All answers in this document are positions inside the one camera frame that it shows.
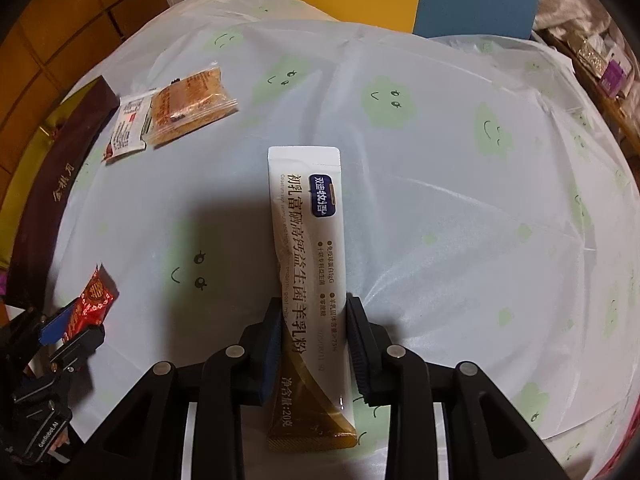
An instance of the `tablecloth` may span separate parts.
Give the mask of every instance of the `tablecloth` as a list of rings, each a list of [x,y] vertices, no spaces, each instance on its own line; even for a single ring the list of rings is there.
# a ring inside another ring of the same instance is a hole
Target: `tablecloth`
[[[153,363],[203,361],[261,319],[280,290],[267,150],[316,144],[340,149],[348,291],[369,319],[429,362],[478,363],[593,477],[638,398],[640,196],[570,63],[527,41],[335,22],[299,0],[186,0],[77,88],[101,74],[124,96],[212,62],[237,113],[105,166],[112,120],[72,189],[50,304],[100,263],[120,293],[74,390],[76,431]],[[382,478],[388,408],[354,406],[359,446],[286,460],[266,450],[268,416],[243,410],[247,478]]]

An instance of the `red wrapper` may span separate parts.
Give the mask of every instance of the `red wrapper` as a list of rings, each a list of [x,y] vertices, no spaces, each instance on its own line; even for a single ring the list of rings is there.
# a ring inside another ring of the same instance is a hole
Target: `red wrapper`
[[[104,267],[95,267],[89,283],[76,300],[63,341],[69,341],[89,325],[100,325],[116,296],[113,282]]]

